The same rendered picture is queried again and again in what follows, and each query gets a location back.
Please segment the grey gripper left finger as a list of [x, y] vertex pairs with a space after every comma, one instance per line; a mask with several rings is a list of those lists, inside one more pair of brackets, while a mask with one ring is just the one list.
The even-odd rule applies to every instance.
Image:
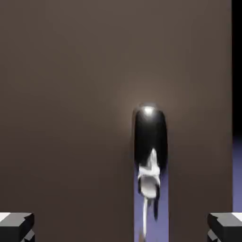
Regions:
[[0, 242], [35, 242], [34, 213], [0, 212]]

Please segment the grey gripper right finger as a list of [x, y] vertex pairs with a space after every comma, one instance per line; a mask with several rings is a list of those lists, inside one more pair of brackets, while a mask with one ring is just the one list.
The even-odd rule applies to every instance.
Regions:
[[209, 213], [207, 242], [242, 242], [242, 212]]

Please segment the brown cabinet door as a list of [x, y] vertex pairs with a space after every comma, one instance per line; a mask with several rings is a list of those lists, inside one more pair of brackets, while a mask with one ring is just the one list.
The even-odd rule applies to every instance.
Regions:
[[169, 141], [171, 242], [233, 208], [231, 0], [0, 0], [0, 211], [36, 242], [133, 241], [133, 110]]

